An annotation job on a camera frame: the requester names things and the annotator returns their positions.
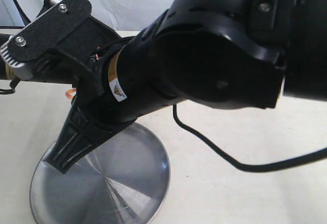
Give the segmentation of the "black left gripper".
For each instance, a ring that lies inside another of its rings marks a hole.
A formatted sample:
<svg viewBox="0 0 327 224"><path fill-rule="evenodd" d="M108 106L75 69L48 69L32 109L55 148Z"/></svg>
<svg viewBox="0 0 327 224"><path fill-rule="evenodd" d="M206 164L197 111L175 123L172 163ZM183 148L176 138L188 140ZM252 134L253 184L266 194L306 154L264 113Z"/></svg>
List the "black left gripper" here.
<svg viewBox="0 0 327 224"><path fill-rule="evenodd" d="M75 72L92 73L89 61L97 48L119 34L91 15L89 0L62 0L66 12L54 5L1 46L1 58L21 79L33 76L33 66L49 55L63 59ZM76 88L65 92L73 100Z"/></svg>

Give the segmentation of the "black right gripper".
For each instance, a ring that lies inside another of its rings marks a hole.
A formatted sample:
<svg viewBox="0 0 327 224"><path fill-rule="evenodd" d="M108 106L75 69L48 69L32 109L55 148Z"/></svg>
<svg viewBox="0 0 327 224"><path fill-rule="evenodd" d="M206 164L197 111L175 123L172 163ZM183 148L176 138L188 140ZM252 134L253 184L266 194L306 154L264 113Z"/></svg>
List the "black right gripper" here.
<svg viewBox="0 0 327 224"><path fill-rule="evenodd" d="M184 101L152 49L165 17L130 38L94 18L78 27L83 50L100 58L89 73L79 75L76 104L87 124L74 144L74 157L85 156L139 117Z"/></svg>

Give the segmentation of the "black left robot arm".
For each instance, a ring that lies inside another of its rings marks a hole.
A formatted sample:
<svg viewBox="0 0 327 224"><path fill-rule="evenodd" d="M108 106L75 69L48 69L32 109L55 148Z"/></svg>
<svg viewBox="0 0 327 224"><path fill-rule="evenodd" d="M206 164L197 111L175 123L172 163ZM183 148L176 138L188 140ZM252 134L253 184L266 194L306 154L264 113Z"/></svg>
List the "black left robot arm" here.
<svg viewBox="0 0 327 224"><path fill-rule="evenodd" d="M1 46L1 58L21 80L45 78L55 65L71 70L82 104L107 90L103 69L120 35L91 15L89 0L62 0Z"/></svg>

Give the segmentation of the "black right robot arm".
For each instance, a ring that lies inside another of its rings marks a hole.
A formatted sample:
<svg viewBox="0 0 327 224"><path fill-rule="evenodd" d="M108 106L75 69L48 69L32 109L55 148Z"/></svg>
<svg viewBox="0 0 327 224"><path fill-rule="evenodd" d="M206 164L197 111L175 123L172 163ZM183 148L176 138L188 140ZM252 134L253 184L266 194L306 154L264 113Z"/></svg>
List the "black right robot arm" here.
<svg viewBox="0 0 327 224"><path fill-rule="evenodd" d="M59 50L97 62L48 164L67 172L139 117L191 100L215 109L274 108L280 94L326 99L326 0L174 0L135 37L77 28Z"/></svg>

